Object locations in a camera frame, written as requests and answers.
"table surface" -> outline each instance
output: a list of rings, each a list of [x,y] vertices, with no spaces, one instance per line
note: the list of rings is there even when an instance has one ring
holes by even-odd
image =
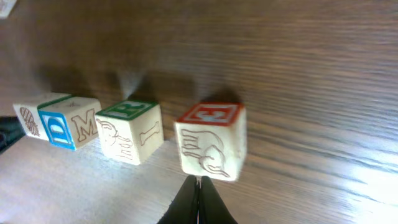
[[[46,91],[155,98],[166,143],[141,166],[24,137],[0,156],[0,222],[156,223],[186,178],[173,122],[241,100],[248,155],[214,180],[239,223],[398,223],[398,4],[19,1],[0,21],[0,114]]]

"wooden alphabet block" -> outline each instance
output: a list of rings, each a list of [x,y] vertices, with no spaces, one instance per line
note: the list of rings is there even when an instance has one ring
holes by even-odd
[[[95,113],[97,99],[72,97],[39,109],[44,129],[53,145],[76,150],[98,137]]]
[[[246,109],[240,103],[199,103],[175,122],[182,170],[238,179],[246,157]]]
[[[40,120],[38,109],[57,103],[68,98],[71,94],[65,93],[44,93],[25,99],[22,102],[14,103],[13,107],[26,135],[48,141],[44,126]]]
[[[163,142],[160,106],[148,101],[119,102],[95,115],[105,156],[143,163]]]

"block face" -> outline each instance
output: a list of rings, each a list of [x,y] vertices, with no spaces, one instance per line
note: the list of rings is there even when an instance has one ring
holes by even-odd
[[[65,127],[70,136],[70,145],[55,144],[56,146],[68,149],[77,149],[90,140],[98,137],[98,129],[95,123],[95,113],[101,110],[100,102],[97,99],[73,97],[61,102],[51,104],[39,110],[40,117],[47,126],[47,121],[42,116],[44,113],[60,114],[63,116]]]
[[[184,172],[234,181],[246,157],[246,110],[230,126],[176,122],[178,151]]]
[[[164,143],[162,115],[160,105],[156,105],[149,111],[131,122],[133,138],[136,143],[140,163],[158,149]]]
[[[140,164],[133,143],[130,121],[98,114],[95,118],[104,155],[130,164]]]
[[[229,126],[234,123],[242,104],[199,103],[183,115],[179,123]]]
[[[49,141],[52,144],[67,149],[75,149],[67,121],[63,114],[39,111],[39,115]]]
[[[138,102],[150,105],[150,108],[135,112],[134,118],[130,120],[122,119],[126,117],[117,116],[118,118],[115,118],[109,114],[102,115],[101,112],[95,115],[101,147],[105,156],[139,165],[163,144],[163,126],[159,104]]]
[[[124,100],[100,111],[98,115],[130,121],[144,114],[156,105],[157,103],[148,101]]]
[[[56,103],[71,97],[64,93],[45,93],[25,99],[20,103],[14,103],[16,112],[26,135],[48,141],[44,126],[40,120],[38,108],[41,105]]]

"toy block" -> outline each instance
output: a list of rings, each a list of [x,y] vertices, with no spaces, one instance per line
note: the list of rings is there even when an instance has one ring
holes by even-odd
[[[44,93],[26,98],[19,103],[14,103],[14,110],[26,135],[48,141],[49,138],[40,120],[38,109],[71,97],[71,94],[65,93]]]
[[[72,97],[39,109],[50,143],[76,150],[98,137],[95,113],[101,110],[97,99]]]
[[[160,105],[124,100],[95,114],[105,156],[142,164],[163,142]]]
[[[246,109],[240,103],[199,103],[175,122],[182,170],[235,181],[246,157]]]

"engraved elephant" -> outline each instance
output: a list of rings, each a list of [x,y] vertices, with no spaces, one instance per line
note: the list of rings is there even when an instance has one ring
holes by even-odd
[[[128,138],[123,138],[119,135],[119,131],[116,130],[115,126],[107,121],[101,121],[100,119],[96,119],[97,122],[101,125],[104,141],[107,145],[112,146],[117,143],[123,148],[130,148],[132,146],[132,142]]]
[[[187,157],[198,159],[200,166],[211,174],[230,177],[224,171],[224,143],[218,135],[211,131],[181,130],[181,150]]]

